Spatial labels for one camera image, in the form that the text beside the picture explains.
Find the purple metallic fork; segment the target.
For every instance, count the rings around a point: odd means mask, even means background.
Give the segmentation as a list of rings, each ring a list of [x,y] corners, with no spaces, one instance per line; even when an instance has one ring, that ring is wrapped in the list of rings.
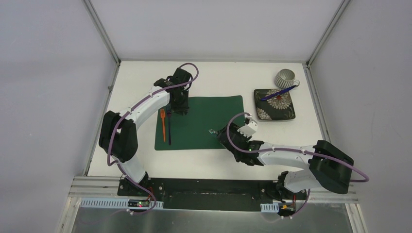
[[[168,119],[168,144],[171,145],[172,144],[172,138],[171,138],[171,117],[172,117],[172,110],[171,110],[171,106],[167,105],[166,106],[166,116]]]

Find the orange plastic fork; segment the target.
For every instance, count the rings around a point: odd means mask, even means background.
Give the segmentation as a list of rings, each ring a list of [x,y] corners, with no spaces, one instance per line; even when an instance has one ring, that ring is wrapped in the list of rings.
[[[165,126],[165,119],[166,119],[166,112],[165,109],[160,109],[160,117],[162,120],[162,131],[163,131],[163,140],[166,141],[166,126]]]

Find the green placemat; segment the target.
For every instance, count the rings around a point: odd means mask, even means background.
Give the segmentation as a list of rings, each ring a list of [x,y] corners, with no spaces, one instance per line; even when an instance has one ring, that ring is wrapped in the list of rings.
[[[154,149],[162,150],[209,150],[223,149],[215,134],[208,130],[221,130],[229,120],[244,111],[243,97],[190,97],[186,115],[172,113],[171,138],[168,144],[168,119],[165,119],[166,141],[163,140],[160,110],[157,113]]]

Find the gold copper spoon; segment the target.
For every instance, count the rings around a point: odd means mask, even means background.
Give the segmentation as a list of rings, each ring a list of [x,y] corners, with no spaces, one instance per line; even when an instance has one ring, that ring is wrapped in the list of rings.
[[[210,134],[218,134],[218,132],[215,131],[215,130],[213,130],[213,129],[210,129],[210,130],[208,130],[208,131],[209,131]]]

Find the black floral square plate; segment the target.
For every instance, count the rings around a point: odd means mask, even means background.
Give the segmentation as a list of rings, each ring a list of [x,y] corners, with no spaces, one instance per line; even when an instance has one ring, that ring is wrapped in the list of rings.
[[[262,100],[279,92],[281,89],[255,89],[255,109],[259,120],[286,121],[296,118],[293,101],[289,92]]]

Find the blue plastic knife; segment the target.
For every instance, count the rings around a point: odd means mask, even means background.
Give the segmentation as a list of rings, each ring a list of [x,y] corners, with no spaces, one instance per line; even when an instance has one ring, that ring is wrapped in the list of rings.
[[[266,101],[266,100],[269,100],[269,99],[271,99],[271,98],[274,98],[274,97],[277,97],[277,96],[286,94],[286,93],[288,93],[289,91],[291,91],[292,89],[296,88],[297,86],[298,86],[298,85],[293,85],[293,86],[291,86],[291,87],[288,87],[288,88],[285,88],[285,89],[281,89],[280,91],[274,92],[274,93],[272,93],[272,94],[267,94],[265,97],[262,97],[260,100],[261,100],[261,101]]]

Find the grey ribbed mug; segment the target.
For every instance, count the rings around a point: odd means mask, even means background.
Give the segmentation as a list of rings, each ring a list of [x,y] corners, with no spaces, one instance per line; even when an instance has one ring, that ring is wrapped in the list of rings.
[[[282,69],[275,75],[275,85],[279,88],[299,86],[300,81],[296,79],[295,73],[289,69]]]

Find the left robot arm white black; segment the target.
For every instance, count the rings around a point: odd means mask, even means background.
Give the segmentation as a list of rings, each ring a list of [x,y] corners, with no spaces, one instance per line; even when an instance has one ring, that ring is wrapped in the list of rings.
[[[99,147],[107,153],[107,164],[116,164],[131,181],[129,189],[136,196],[143,196],[148,190],[148,183],[144,180],[147,172],[137,157],[137,131],[165,106],[171,107],[172,113],[186,115],[189,111],[189,89],[194,80],[195,76],[178,67],[171,76],[155,81],[132,107],[104,114]]]

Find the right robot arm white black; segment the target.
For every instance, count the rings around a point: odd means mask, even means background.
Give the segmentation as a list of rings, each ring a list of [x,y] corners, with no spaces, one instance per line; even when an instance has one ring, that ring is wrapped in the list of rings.
[[[354,160],[325,140],[314,146],[283,147],[252,140],[241,135],[232,124],[217,131],[218,141],[233,155],[237,162],[248,166],[281,165],[298,168],[278,176],[276,194],[288,199],[304,189],[322,187],[337,194],[347,194]]]

